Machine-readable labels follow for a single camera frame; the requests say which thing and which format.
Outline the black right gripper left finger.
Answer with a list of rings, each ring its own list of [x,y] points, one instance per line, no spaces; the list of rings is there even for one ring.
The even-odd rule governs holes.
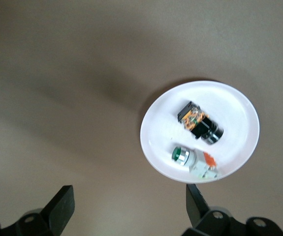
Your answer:
[[[65,185],[44,208],[26,213],[8,227],[0,226],[0,236],[60,236],[74,210],[73,186]]]

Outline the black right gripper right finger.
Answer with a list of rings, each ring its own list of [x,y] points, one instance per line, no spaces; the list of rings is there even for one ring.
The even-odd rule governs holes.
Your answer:
[[[283,236],[270,219],[257,216],[241,223],[226,209],[209,207],[195,184],[186,185],[186,209],[192,225],[187,236]]]

